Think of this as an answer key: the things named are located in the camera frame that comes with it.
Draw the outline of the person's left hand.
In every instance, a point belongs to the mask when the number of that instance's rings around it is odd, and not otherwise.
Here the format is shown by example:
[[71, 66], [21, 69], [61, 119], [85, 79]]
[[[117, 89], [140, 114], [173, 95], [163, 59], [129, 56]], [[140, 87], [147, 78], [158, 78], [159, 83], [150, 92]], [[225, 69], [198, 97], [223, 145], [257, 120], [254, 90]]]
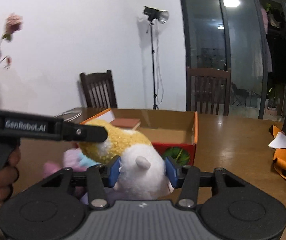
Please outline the person's left hand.
[[9, 156], [9, 165], [0, 170], [0, 206], [10, 196], [11, 185], [18, 179], [16, 165], [21, 159], [20, 148], [17, 147]]

